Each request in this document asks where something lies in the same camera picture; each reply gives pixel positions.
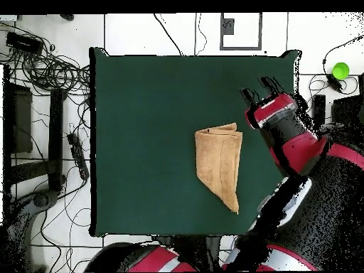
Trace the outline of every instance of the metal frame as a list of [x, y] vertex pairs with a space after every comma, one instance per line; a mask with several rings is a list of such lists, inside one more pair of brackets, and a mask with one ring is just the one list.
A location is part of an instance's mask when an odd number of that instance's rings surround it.
[[64, 183], [62, 177], [63, 101], [66, 96], [62, 89], [53, 89], [50, 92], [48, 159], [12, 166], [11, 184], [48, 174], [49, 189], [60, 192]]
[[[258, 32], [258, 46], [257, 47], [225, 47], [224, 46], [224, 35], [234, 34], [234, 22], [233, 18], [224, 18], [224, 13], [221, 13], [220, 18], [220, 50], [261, 50], [262, 49], [262, 26], [263, 26], [263, 13], [259, 13], [259, 32]], [[229, 23], [230, 27], [227, 29], [225, 24]]]

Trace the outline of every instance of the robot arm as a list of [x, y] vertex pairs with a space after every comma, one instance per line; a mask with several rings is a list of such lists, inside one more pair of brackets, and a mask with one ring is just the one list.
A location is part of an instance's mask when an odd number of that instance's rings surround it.
[[266, 198], [225, 269], [363, 269], [363, 144], [345, 132], [321, 136], [312, 123], [301, 121], [306, 117], [277, 83], [262, 82], [271, 95], [259, 102], [248, 99], [246, 118], [267, 137], [288, 179]]

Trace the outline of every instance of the folded towel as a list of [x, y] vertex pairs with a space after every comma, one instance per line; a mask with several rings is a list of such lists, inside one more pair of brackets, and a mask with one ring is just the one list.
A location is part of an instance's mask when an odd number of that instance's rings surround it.
[[236, 129], [236, 123], [203, 129], [195, 133], [195, 140], [197, 177], [238, 214], [235, 191], [242, 132]]

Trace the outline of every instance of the electronic device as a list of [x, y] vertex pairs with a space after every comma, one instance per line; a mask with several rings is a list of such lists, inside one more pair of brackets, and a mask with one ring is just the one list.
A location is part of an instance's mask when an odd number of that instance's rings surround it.
[[340, 124], [359, 122], [358, 114], [363, 105], [363, 95], [354, 95], [334, 100], [331, 107], [332, 122]]
[[41, 55], [43, 50], [43, 42], [12, 32], [6, 36], [6, 45], [34, 55]]
[[343, 89], [342, 84], [339, 82], [338, 79], [336, 79], [333, 75], [326, 75], [327, 77], [327, 83], [336, 91], [341, 92]]
[[88, 167], [86, 165], [85, 157], [83, 156], [83, 150], [77, 135], [71, 133], [67, 135], [68, 143], [71, 145], [72, 157], [75, 160], [76, 166], [80, 172], [82, 180], [86, 181], [90, 177]]
[[312, 98], [312, 108], [314, 111], [314, 124], [318, 129], [322, 124], [325, 123], [326, 96], [314, 95]]

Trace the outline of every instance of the black stand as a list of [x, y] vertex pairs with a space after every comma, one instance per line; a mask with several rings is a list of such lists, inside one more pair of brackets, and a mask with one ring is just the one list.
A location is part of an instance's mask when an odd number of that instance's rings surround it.
[[[33, 272], [31, 265], [31, 228], [37, 214], [53, 207], [58, 199], [65, 178], [62, 175], [63, 155], [63, 90], [50, 92], [50, 124], [48, 160], [11, 167], [11, 185], [48, 174], [48, 189], [29, 193], [16, 201], [15, 205], [4, 206], [4, 221], [0, 227], [0, 269], [2, 272]], [[6, 132], [4, 141], [9, 139]]]

